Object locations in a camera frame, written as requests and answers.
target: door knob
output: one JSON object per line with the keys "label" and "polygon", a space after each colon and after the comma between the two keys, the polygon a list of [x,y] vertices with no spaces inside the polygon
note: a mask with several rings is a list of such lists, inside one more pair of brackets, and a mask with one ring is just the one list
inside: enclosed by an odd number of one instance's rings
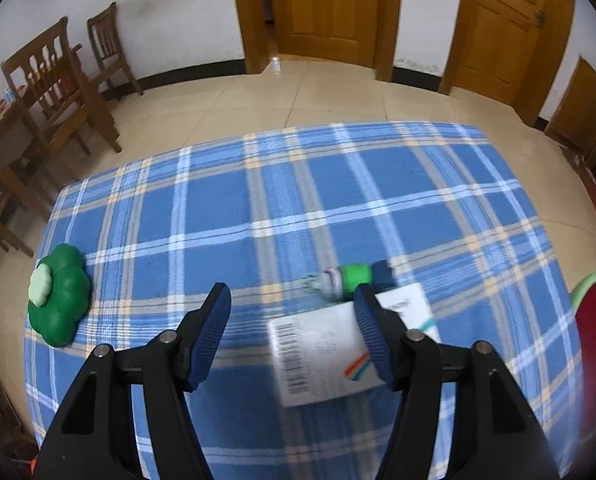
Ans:
{"label": "door knob", "polygon": [[544,13],[544,10],[536,10],[534,16],[536,17],[536,27],[542,27],[542,25],[544,24],[544,20],[547,18],[547,15]]}

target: tablecloth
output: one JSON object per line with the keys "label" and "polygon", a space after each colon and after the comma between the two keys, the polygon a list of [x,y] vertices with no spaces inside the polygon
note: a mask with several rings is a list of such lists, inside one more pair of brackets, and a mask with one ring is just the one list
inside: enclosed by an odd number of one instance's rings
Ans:
{"label": "tablecloth", "polygon": [[[422,284],[443,342],[494,345],[561,472],[571,463],[582,364],[568,292],[536,210],[474,126],[289,128],[137,160],[62,190],[38,256],[61,242],[86,255],[92,304],[66,348],[27,326],[40,443],[95,345],[145,344],[225,282],[231,318],[189,402],[215,478],[373,479],[398,394],[280,407],[266,323],[324,306],[307,275],[387,259],[399,285]],[[444,387],[431,478],[446,468],[453,392]],[[140,460],[157,478],[139,387],[133,394]]]}

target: door frame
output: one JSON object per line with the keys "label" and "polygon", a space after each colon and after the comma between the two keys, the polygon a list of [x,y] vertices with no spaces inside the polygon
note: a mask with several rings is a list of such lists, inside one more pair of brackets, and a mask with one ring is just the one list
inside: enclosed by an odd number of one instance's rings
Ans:
{"label": "door frame", "polygon": [[[574,5],[575,0],[544,2],[547,19],[540,29],[536,49],[512,102],[512,107],[527,126],[534,126],[556,78],[569,39]],[[454,86],[460,57],[469,37],[471,11],[470,0],[460,0],[449,59],[438,88],[442,94],[449,95]]]}
{"label": "door frame", "polygon": [[[238,22],[248,74],[259,74],[269,64],[262,0],[236,0]],[[398,38],[400,0],[379,0],[373,68],[378,81],[391,81]]]}

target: ribbed blue pad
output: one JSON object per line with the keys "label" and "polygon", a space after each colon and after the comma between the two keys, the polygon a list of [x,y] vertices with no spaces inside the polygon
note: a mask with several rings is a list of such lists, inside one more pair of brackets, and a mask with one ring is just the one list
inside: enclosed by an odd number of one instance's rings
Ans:
{"label": "ribbed blue pad", "polygon": [[378,372],[378,377],[387,383],[390,388],[393,387],[395,377],[391,368],[391,354],[387,340],[382,335],[382,330],[373,316],[371,309],[364,301],[363,295],[356,293],[353,298],[353,310],[355,320],[363,334],[364,344],[369,349],[371,360]]}
{"label": "ribbed blue pad", "polygon": [[218,351],[218,345],[231,314],[229,290],[223,291],[213,305],[191,348],[191,367],[187,381],[195,390],[203,382]]}

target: orange stripe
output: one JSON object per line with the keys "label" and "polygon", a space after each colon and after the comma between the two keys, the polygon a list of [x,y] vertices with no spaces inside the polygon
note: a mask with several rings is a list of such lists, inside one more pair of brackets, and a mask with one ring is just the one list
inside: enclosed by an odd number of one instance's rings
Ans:
{"label": "orange stripe", "polygon": [[360,364],[367,358],[369,357],[369,352],[365,352],[364,354],[362,354],[360,357],[358,357],[358,359],[356,359],[355,361],[353,361],[353,363],[351,363],[350,365],[348,365],[347,368],[345,368],[345,375],[349,375],[351,374],[351,372],[353,372],[353,369],[360,366]]}

